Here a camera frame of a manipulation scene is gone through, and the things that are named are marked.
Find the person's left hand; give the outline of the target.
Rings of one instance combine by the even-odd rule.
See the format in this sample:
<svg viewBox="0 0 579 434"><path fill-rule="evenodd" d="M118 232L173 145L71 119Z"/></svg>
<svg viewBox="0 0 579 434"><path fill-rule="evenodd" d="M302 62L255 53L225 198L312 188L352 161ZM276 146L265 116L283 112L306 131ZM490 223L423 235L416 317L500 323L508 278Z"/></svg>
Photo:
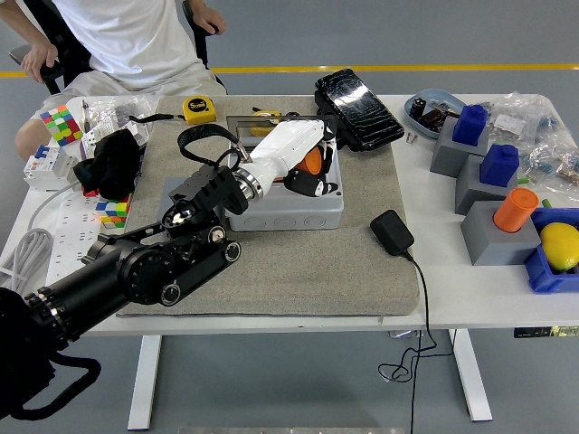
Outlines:
<svg viewBox="0 0 579 434"><path fill-rule="evenodd" d="M225 32L226 22L218 11L207 6L204 1L190 1L189 5L195 24L211 35L221 35Z"/></svg>

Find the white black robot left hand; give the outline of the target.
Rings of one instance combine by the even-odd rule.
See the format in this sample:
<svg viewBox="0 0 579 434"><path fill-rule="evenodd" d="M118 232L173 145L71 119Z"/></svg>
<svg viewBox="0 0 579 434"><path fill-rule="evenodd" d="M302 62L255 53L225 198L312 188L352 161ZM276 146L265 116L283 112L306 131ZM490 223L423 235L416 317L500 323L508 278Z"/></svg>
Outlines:
<svg viewBox="0 0 579 434"><path fill-rule="evenodd" d="M308 197L333 193L338 184L327 180L337 151L333 134L315 120L280 122L233 170L243 194L259 201L275 181Z"/></svg>

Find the person's right hand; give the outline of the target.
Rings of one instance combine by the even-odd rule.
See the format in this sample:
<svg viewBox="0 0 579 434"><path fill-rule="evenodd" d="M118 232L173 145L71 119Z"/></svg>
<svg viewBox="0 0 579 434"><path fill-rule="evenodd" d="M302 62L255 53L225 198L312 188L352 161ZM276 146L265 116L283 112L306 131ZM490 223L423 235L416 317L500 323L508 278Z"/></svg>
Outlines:
<svg viewBox="0 0 579 434"><path fill-rule="evenodd" d="M57 57L57 48L50 42L32 42L30 51L25 54L21 63L21 68L29 78L43 83L42 67L53 67Z"/></svg>

